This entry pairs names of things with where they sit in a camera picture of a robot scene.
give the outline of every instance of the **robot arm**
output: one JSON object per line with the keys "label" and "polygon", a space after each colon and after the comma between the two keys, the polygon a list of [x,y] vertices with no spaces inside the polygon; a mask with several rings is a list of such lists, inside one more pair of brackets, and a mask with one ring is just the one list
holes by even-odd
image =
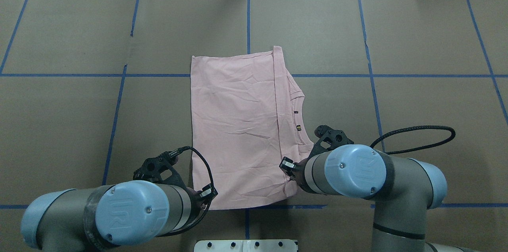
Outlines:
{"label": "robot arm", "polygon": [[[40,196],[21,221],[25,243],[44,252],[104,251],[191,229],[217,192],[211,174],[202,191],[185,186],[172,167],[185,150],[202,158],[183,147],[145,160],[132,181]],[[163,180],[160,173],[167,169],[172,175]]]}
{"label": "robot arm", "polygon": [[426,211],[441,205],[448,188],[435,165],[354,145],[344,132],[325,125],[316,135],[320,140],[309,158],[299,163],[283,158],[280,167],[306,192],[374,201],[373,252],[472,251],[425,243]]}

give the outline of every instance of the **wire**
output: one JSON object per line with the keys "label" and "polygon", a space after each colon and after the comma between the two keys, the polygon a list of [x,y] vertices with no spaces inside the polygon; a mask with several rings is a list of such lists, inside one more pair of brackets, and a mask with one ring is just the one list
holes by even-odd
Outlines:
{"label": "wire", "polygon": [[[190,146],[181,147],[181,148],[178,148],[177,150],[180,153],[187,151],[187,150],[191,150],[192,152],[196,153],[196,155],[198,155],[198,157],[203,161],[203,163],[205,164],[206,170],[208,171],[208,176],[210,178],[210,189],[211,189],[210,193],[213,194],[216,190],[216,186],[214,185],[214,178],[212,177],[212,171],[210,169],[210,166],[208,165],[208,163],[205,160],[205,158],[203,157],[203,155],[200,152],[198,152],[196,149],[194,149],[193,147],[190,147]],[[211,201],[208,202],[208,204],[206,205],[206,208],[203,211],[203,213],[201,214],[201,216],[196,221],[191,223],[189,226],[187,226],[186,228],[183,228],[183,229],[179,229],[176,231],[166,233],[163,236],[173,236],[173,235],[181,234],[183,232],[188,231],[191,228],[194,228],[194,226],[198,225],[198,223],[201,222],[201,220],[203,220],[203,218],[205,218],[205,215],[207,214],[208,210],[210,209],[211,203],[212,203]]]}
{"label": "wire", "polygon": [[425,146],[421,146],[421,147],[416,147],[416,148],[412,148],[412,149],[406,149],[406,150],[399,150],[399,151],[393,151],[393,152],[385,152],[385,153],[388,154],[388,155],[395,155],[395,154],[402,154],[402,153],[419,151],[419,150],[423,150],[423,149],[429,149],[429,148],[433,148],[433,147],[437,147],[437,146],[441,146],[443,144],[446,144],[446,143],[450,142],[451,140],[453,140],[455,138],[455,130],[452,127],[441,126],[441,125],[421,125],[421,126],[407,127],[407,128],[397,129],[395,131],[390,131],[390,132],[384,134],[383,136],[377,138],[374,142],[372,142],[372,144],[370,144],[370,147],[374,148],[376,144],[378,144],[382,140],[385,140],[389,136],[393,136],[393,135],[396,135],[396,134],[399,134],[399,133],[404,133],[404,132],[417,131],[417,130],[425,130],[425,129],[446,130],[446,131],[450,131],[451,135],[448,138],[446,138],[445,140],[443,140],[441,142],[434,143],[434,144],[425,145]]}

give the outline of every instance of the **light blue joint cap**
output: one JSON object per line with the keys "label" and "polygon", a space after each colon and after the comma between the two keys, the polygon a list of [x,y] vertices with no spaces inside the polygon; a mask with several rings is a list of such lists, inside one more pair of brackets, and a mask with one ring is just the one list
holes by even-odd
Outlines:
{"label": "light blue joint cap", "polygon": [[163,189],[151,182],[133,180],[111,187],[97,205],[100,235],[116,245],[138,245],[157,236],[169,216]]}
{"label": "light blue joint cap", "polygon": [[39,249],[37,245],[37,228],[40,220],[51,204],[62,194],[75,189],[66,189],[61,192],[50,192],[36,198],[25,210],[21,219],[21,234],[23,241],[31,248]]}
{"label": "light blue joint cap", "polygon": [[383,158],[365,145],[343,145],[325,161],[325,177],[336,192],[365,198],[378,192],[386,180]]}
{"label": "light blue joint cap", "polygon": [[446,183],[445,175],[435,165],[421,162],[413,158],[409,158],[409,160],[417,162],[427,173],[427,176],[429,176],[433,192],[432,204],[430,205],[429,209],[439,207],[443,202],[443,199],[445,199],[446,193],[448,191],[448,184]]}

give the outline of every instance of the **pink cloth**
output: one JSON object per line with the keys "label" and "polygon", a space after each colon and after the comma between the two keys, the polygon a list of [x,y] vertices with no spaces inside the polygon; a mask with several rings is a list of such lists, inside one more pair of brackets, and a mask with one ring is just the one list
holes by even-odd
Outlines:
{"label": "pink cloth", "polygon": [[[297,192],[279,164],[312,149],[303,126],[305,95],[285,68],[281,47],[249,55],[192,57],[192,142],[210,165],[218,196],[210,209],[268,205]],[[194,189],[208,173],[192,155]]]}

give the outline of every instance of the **horizontal blue line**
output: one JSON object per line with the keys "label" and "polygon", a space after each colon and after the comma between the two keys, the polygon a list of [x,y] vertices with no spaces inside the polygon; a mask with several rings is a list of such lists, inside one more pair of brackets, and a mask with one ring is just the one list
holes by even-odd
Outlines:
{"label": "horizontal blue line", "polygon": [[28,206],[27,204],[2,204],[0,209],[26,209]]}
{"label": "horizontal blue line", "polygon": [[[189,73],[127,73],[126,77],[189,78]],[[369,74],[311,73],[294,74],[295,78],[369,78]],[[508,75],[392,75],[374,74],[375,78],[508,78]],[[0,73],[0,77],[122,77],[121,73]]]}
{"label": "horizontal blue line", "polygon": [[122,77],[121,73],[2,73],[0,77]]}
{"label": "horizontal blue line", "polygon": [[439,208],[492,208],[492,207],[508,207],[508,203],[443,203]]}
{"label": "horizontal blue line", "polygon": [[325,204],[265,205],[251,209],[323,209]]}

